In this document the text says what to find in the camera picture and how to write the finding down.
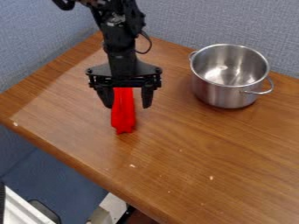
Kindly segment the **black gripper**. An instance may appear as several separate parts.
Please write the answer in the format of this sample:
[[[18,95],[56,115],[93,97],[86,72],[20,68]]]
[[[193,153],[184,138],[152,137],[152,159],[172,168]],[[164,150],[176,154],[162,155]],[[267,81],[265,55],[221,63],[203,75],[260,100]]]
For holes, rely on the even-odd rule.
[[[153,88],[161,86],[161,73],[162,69],[158,66],[150,65],[140,59],[134,62],[132,69],[121,67],[121,70],[113,71],[109,64],[105,63],[85,70],[88,85],[96,89],[97,96],[108,109],[113,106],[113,88],[141,88],[142,108],[149,108],[153,100]]]

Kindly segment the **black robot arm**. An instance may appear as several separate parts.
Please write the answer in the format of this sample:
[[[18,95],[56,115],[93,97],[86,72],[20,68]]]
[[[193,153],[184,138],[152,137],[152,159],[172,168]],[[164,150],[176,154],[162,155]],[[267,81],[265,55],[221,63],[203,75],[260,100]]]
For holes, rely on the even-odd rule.
[[[138,36],[150,42],[144,32],[145,14],[140,11],[136,0],[52,0],[62,11],[70,11],[74,4],[84,5],[92,14],[102,35],[102,50],[106,64],[85,70],[88,85],[106,108],[116,101],[113,88],[140,88],[142,108],[152,106],[154,90],[161,86],[162,69],[142,62],[136,55],[146,54],[136,50]]]

